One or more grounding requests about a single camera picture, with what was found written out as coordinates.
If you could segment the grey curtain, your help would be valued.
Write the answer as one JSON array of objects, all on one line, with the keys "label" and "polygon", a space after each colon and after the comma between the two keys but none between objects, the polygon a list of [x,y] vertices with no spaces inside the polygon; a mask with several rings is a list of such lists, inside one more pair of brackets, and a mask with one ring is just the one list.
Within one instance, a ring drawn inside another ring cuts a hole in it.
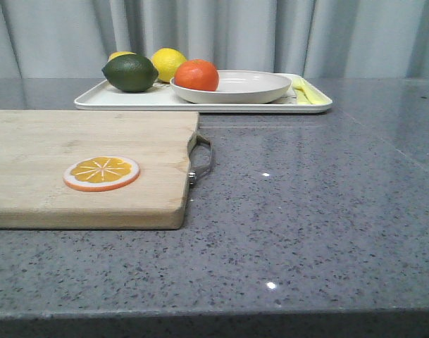
[{"label": "grey curtain", "polygon": [[93,78],[163,47],[221,69],[429,78],[429,1],[0,1],[0,78]]}]

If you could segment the yellow lemon behind lime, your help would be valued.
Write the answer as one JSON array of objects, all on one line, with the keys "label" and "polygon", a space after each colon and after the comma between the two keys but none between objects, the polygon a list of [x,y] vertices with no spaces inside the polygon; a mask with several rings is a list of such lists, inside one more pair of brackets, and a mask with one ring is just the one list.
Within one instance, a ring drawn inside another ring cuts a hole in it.
[{"label": "yellow lemon behind lime", "polygon": [[125,55],[135,55],[134,52],[131,51],[116,51],[113,52],[109,57],[108,57],[108,61],[111,61],[119,56],[125,56]]}]

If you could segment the yellow lemon right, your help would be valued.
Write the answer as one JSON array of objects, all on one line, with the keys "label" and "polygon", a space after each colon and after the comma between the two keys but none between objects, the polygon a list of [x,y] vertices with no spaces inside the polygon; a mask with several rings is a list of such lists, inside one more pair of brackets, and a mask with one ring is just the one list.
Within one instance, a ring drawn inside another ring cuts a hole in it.
[{"label": "yellow lemon right", "polygon": [[151,57],[151,62],[158,71],[158,79],[165,83],[169,83],[176,70],[186,61],[187,58],[180,51],[171,48],[159,49]]}]

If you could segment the green lime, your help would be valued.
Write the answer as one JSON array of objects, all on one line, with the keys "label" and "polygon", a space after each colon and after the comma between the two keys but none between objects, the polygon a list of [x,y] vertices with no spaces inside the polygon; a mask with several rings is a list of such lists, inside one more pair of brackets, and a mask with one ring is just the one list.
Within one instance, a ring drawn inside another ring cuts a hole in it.
[{"label": "green lime", "polygon": [[117,56],[101,71],[112,86],[123,92],[145,92],[158,77],[153,63],[139,54]]}]

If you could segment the cream round plate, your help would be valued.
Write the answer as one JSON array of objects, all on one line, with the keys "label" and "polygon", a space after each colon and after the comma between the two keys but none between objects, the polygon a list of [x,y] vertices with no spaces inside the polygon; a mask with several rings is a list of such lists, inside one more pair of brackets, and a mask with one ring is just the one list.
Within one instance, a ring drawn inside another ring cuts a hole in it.
[{"label": "cream round plate", "polygon": [[251,70],[219,70],[214,92],[181,87],[170,81],[175,94],[194,104],[267,104],[282,97],[291,87],[290,78]]}]

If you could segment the orange mandarin fruit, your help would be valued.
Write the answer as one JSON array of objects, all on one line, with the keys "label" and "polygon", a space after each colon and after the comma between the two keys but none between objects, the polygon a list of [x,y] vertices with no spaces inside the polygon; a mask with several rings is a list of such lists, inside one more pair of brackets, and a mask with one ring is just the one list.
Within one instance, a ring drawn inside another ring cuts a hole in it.
[{"label": "orange mandarin fruit", "polygon": [[214,92],[219,83],[218,69],[203,59],[188,60],[176,70],[174,83],[188,89]]}]

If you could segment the cream bear print tray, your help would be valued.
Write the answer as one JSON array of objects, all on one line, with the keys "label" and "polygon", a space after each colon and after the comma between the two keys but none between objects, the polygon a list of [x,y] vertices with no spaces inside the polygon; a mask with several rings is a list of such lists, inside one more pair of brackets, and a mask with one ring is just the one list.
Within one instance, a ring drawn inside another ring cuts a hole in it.
[{"label": "cream bear print tray", "polygon": [[[291,79],[295,74],[274,73]],[[170,83],[155,82],[145,92],[122,92],[104,80],[74,100],[79,109],[127,111],[197,111],[199,113],[322,113],[332,106],[332,99],[308,82],[310,88],[328,100],[327,104],[298,104],[291,87],[267,104],[194,104],[178,97]]]}]

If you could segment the orange slice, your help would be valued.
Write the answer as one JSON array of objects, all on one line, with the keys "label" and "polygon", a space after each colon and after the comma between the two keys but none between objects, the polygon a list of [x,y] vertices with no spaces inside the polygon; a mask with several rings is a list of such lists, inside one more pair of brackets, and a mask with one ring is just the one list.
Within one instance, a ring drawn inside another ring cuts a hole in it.
[{"label": "orange slice", "polygon": [[122,156],[98,156],[71,165],[63,174],[64,183],[82,192],[105,192],[134,182],[139,165]]}]

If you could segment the wooden cutting board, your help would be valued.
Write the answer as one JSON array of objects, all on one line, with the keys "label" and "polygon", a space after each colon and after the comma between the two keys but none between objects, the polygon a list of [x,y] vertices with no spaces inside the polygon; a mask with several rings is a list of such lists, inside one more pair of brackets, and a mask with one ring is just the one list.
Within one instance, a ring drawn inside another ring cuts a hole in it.
[{"label": "wooden cutting board", "polygon": [[[0,228],[178,229],[198,124],[194,111],[0,111]],[[96,156],[131,158],[139,177],[68,187],[66,169]]]}]

